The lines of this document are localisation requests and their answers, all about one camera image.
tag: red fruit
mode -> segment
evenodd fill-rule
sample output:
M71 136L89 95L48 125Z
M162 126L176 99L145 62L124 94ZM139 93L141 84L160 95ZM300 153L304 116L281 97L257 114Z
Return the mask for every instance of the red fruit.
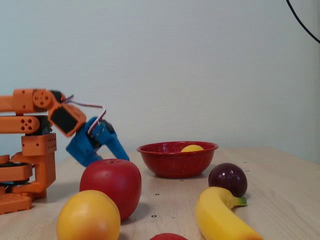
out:
M233 163L221 163L212 169L209 175L209 187L228 189L233 196L245 195L248 182L247 177L240 167Z
M154 236L150 240L188 240L188 239L173 233L162 233Z
M121 221L136 210L141 195L141 174L127 160L104 159L91 163L83 172L80 192L97 190L111 198L119 209Z

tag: lemon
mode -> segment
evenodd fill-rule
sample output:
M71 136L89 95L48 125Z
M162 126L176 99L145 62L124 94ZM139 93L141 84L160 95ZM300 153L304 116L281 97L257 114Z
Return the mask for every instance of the lemon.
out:
M202 150L204 149L199 145L189 145L189 146L186 146L184 149L182 149L181 153L195 152L195 151L202 151Z
M117 240L119 235L117 205L100 191L77 193L66 202L57 219L58 240Z

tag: wooden table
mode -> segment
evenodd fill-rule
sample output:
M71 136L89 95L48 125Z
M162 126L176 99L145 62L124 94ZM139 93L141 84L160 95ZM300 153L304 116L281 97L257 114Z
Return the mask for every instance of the wooden table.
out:
M235 163L246 171L248 206L237 208L235 213L264 239L320 239L320 165L268 147L219 148L202 175L180 180L157 178L139 153L129 155L141 171L142 195L136 211L122 223L119 240L149 240L164 232L202 240L195 203L208 186L211 169L223 162ZM72 158L57 164L57 180L48 188L46 199L35 201L31 210L0 215L0 239L56 240L58 214L79 191L83 171Z

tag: black cable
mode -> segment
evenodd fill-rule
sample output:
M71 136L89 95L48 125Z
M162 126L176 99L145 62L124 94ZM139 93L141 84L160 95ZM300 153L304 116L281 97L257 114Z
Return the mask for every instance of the black cable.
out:
M296 20L300 23L300 25L303 27L304 30L306 30L306 32L314 39L316 40L319 44L320 44L320 40L313 35L308 28L306 28L306 26L302 23L302 21L299 19L299 17L297 16L294 8L292 7L291 3L289 2L289 0L286 0L286 3L289 5L289 8L291 9L291 12L293 13L293 15L295 16Z

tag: banana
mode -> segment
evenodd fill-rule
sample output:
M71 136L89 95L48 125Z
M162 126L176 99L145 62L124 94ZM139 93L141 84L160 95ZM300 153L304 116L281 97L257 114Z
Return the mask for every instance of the banana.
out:
M221 187L204 190L195 205L195 218L206 240L263 240L263 238L238 218L232 208L246 206L244 197L235 197Z

